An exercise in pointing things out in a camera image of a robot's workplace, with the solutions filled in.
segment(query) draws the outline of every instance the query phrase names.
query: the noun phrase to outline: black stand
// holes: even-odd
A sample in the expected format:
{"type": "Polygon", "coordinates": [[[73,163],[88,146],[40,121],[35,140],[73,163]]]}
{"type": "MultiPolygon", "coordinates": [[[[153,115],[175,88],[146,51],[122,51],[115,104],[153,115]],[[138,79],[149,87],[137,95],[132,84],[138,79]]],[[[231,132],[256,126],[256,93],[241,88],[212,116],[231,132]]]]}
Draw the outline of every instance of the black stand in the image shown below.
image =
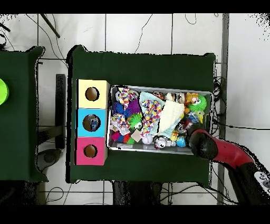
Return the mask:
{"type": "Polygon", "coordinates": [[[57,38],[60,38],[60,35],[57,33],[56,29],[53,27],[53,25],[51,24],[51,22],[48,20],[48,18],[44,15],[44,14],[40,14],[42,16],[42,18],[45,20],[45,22],[49,25],[49,27],[52,29],[52,31],[55,33],[55,35],[57,36],[57,38]]]}
{"type": "Polygon", "coordinates": [[[55,138],[55,148],[65,148],[65,75],[56,75],[55,91],[55,126],[45,128],[38,132],[38,144],[55,138]]]}

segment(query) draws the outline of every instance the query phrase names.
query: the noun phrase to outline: stacked cubes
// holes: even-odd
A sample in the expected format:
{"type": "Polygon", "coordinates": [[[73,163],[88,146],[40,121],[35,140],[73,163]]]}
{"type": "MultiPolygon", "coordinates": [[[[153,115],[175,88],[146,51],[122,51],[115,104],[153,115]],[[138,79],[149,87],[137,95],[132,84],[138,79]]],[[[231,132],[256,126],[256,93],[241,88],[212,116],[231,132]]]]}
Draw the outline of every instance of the stacked cubes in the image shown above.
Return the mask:
{"type": "Polygon", "coordinates": [[[105,80],[77,80],[76,165],[104,165],[109,89],[105,80]]]}

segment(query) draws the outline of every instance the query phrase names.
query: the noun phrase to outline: blue ball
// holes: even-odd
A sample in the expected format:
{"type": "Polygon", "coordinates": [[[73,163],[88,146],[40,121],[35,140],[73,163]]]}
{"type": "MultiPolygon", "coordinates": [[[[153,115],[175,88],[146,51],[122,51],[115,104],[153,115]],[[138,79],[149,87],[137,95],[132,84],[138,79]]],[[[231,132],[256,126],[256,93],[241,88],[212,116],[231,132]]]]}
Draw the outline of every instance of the blue ball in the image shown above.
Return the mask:
{"type": "Polygon", "coordinates": [[[176,145],[179,147],[185,147],[186,146],[185,137],[183,136],[178,137],[176,140],[176,145]]]}

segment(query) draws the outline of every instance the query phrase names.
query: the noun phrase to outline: ball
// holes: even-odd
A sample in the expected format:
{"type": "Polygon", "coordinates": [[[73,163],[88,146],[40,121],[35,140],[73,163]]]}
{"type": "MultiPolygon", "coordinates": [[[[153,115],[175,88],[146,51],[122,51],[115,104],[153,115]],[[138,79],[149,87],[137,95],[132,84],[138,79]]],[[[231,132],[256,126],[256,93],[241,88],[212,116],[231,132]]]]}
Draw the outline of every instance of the ball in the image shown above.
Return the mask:
{"type": "Polygon", "coordinates": [[[153,136],[152,135],[147,135],[146,137],[142,138],[142,142],[146,145],[149,145],[153,142],[153,136]]]}

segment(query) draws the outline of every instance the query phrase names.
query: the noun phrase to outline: circular hole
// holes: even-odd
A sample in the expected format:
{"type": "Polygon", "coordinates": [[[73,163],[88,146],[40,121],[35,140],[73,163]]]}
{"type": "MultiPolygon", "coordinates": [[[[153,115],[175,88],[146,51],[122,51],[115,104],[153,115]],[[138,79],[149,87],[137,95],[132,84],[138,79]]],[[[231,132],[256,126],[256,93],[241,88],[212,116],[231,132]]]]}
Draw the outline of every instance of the circular hole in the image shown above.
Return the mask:
{"type": "Polygon", "coordinates": [[[83,149],[83,153],[86,157],[94,158],[98,153],[98,149],[94,145],[88,145],[83,149]]]}
{"type": "Polygon", "coordinates": [[[85,97],[89,101],[96,101],[99,98],[99,91],[96,87],[89,87],[85,91],[85,97]]]}
{"type": "Polygon", "coordinates": [[[100,119],[95,114],[86,115],[83,119],[82,125],[88,132],[95,132],[100,127],[100,119]]]}

